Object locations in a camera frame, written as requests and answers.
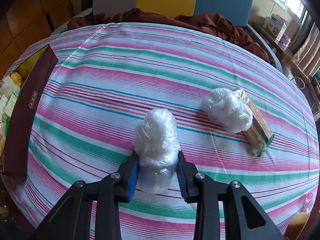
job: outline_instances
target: yellow toy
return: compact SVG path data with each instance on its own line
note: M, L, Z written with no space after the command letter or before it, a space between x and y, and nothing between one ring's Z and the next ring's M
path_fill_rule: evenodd
M18 72L13 72L10 77L12 78L15 85L17 85L18 87L21 86L21 76Z

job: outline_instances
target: crumpled clear plastic bag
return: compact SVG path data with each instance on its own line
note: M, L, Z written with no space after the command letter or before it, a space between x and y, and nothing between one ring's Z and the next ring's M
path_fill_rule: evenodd
M139 123L133 135L139 156L138 188L158 194L168 189L181 150L177 123L167 109L153 109Z
M252 125L252 111L235 93L226 88L210 91L202 101L202 110L228 133L247 131Z

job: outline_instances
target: striped tablecloth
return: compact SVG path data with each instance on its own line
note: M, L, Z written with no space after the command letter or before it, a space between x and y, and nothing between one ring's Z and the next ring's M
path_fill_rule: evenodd
M4 178L17 206L35 227L79 179L101 180L132 153L134 127L147 111L169 109L189 162L216 181L242 182L281 232L316 193L319 146L310 107L284 75L219 38L167 25L108 24L49 37L59 62L37 109L28 177ZM243 133L228 134L200 110L209 90L242 86L275 138L257 158ZM192 239L196 205L181 197L176 176L159 195L136 189L120 204L122 239ZM96 203L91 238L94 239ZM222 207L220 228L224 237Z

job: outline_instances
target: beige curtain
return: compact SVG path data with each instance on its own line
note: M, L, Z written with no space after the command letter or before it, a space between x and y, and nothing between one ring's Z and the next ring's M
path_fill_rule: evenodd
M300 69L308 76L312 77L320 68L320 33L315 24L313 24L311 32L302 45L302 47L294 54L294 57L300 63Z

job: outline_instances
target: white cardboard box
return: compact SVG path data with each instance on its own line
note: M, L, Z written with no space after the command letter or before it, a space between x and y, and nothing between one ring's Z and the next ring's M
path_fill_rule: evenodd
M270 31L277 41L280 41L287 28L288 22L277 14L272 14L270 19L266 19L263 28Z

